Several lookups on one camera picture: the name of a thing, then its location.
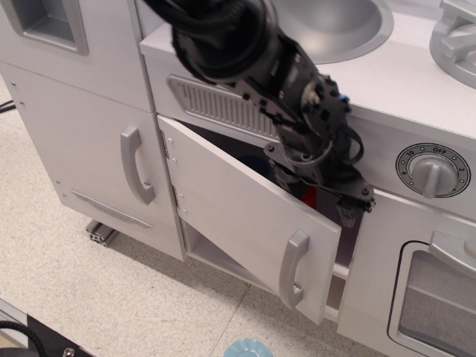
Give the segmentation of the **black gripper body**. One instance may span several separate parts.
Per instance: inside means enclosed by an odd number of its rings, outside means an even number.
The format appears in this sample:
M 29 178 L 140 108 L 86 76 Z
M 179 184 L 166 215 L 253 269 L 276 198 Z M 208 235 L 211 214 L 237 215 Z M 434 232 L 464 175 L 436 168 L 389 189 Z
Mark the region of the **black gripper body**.
M 333 145 L 325 147 L 320 155 L 311 155 L 283 144 L 268 144 L 264 153 L 271 166 L 280 165 L 294 173 L 301 181 L 298 192 L 288 192 L 299 198 L 307 186 L 319 187 L 339 200 L 356 200 L 362 211 L 375 206 L 373 187 L 351 164 L 345 164 L 333 152 Z

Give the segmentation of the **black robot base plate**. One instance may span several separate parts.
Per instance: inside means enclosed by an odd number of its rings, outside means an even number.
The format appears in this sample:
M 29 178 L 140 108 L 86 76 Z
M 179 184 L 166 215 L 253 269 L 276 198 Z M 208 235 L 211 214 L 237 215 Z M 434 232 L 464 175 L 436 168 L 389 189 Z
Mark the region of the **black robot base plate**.
M 1 356 L 94 356 L 28 315 L 1 312 Z

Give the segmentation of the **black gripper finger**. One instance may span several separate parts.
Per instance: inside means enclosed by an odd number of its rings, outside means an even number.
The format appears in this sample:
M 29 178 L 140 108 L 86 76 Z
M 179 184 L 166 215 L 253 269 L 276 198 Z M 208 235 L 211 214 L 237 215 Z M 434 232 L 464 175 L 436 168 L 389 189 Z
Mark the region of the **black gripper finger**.
M 287 192 L 298 192 L 301 189 L 300 179 L 283 166 L 274 166 L 274 177 L 277 183 Z
M 339 200 L 337 212 L 345 228 L 353 228 L 362 215 L 362 209 L 356 200 Z

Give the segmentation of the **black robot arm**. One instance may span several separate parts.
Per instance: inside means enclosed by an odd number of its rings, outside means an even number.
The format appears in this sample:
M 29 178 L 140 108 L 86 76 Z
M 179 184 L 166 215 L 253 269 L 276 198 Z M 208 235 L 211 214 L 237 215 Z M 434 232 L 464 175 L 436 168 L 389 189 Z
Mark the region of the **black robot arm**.
M 179 62 L 197 79 L 223 86 L 269 118 L 279 146 L 267 146 L 278 184 L 297 198 L 319 187 L 338 201 L 350 228 L 371 211 L 373 188 L 356 169 L 361 138 L 350 105 L 304 49 L 280 29 L 270 1 L 150 1 L 172 28 Z

